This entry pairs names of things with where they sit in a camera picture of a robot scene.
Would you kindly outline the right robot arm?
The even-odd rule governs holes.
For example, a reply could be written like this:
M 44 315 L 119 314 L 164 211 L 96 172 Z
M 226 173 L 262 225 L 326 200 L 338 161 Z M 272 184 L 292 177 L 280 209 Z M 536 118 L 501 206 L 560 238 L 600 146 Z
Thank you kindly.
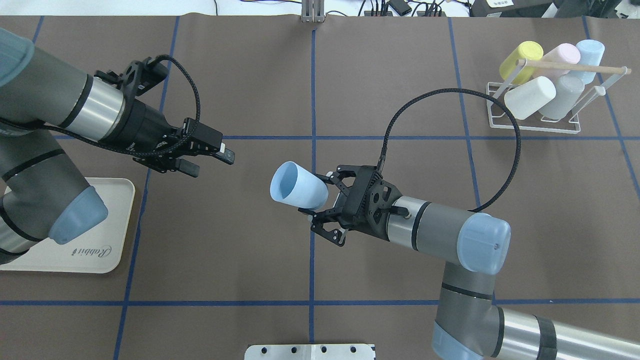
M 295 206 L 342 245 L 359 231 L 445 261 L 432 348 L 444 360 L 637 360 L 639 344 L 492 302 L 511 228 L 503 219 L 405 196 L 374 166 L 297 167 Z

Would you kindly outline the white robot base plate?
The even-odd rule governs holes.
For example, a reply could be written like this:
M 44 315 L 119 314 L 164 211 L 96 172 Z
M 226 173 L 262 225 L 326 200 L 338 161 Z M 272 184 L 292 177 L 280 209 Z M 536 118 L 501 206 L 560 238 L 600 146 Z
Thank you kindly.
M 254 344 L 245 360 L 375 360 L 375 346 L 365 343 Z

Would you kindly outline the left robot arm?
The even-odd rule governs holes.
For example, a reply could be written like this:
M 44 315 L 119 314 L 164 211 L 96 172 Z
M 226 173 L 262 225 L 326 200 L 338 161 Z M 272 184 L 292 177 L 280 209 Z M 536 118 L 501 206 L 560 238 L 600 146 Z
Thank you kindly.
M 235 154 L 220 131 L 201 124 L 194 80 L 171 55 L 131 61 L 122 73 L 76 68 L 9 30 L 0 32 L 1 264 L 46 239 L 64 245 L 102 223 L 108 208 L 53 133 L 131 156 L 158 173 L 196 178 L 186 157 L 214 157 L 228 165 Z M 164 82 L 174 64 L 193 91 L 195 116 L 181 126 L 139 100 Z

